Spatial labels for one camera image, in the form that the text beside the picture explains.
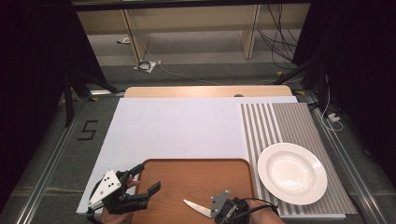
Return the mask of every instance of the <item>power adapter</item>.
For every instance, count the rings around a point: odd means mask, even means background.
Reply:
[[[336,114],[332,113],[328,116],[329,120],[334,123],[337,122],[338,120],[340,120],[340,117],[338,117]]]

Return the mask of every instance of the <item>plate center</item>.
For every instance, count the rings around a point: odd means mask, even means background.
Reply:
[[[267,172],[279,190],[292,195],[306,194],[316,183],[311,164],[289,151],[275,153],[267,163]]]

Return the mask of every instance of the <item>wooden tray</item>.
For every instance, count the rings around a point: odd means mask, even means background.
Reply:
[[[231,191],[234,197],[253,197],[250,167],[245,160],[148,160],[140,175],[137,193],[146,193],[161,181],[161,189],[153,195],[148,209],[134,213],[133,223],[214,223],[192,210],[183,199],[210,208],[212,195]]]

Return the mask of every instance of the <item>white plate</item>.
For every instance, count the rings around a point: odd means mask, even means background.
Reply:
[[[266,148],[259,157],[258,170],[264,186],[286,203],[314,203],[327,188],[326,170],[318,158],[291,143]]]

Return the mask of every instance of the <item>striped cloth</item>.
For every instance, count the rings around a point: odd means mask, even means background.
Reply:
[[[241,104],[240,111],[256,197],[278,204],[281,216],[357,213],[332,166],[306,104]],[[257,160],[263,150],[275,143],[304,147],[322,162],[328,187],[320,200],[308,205],[285,203],[265,188],[259,178]]]

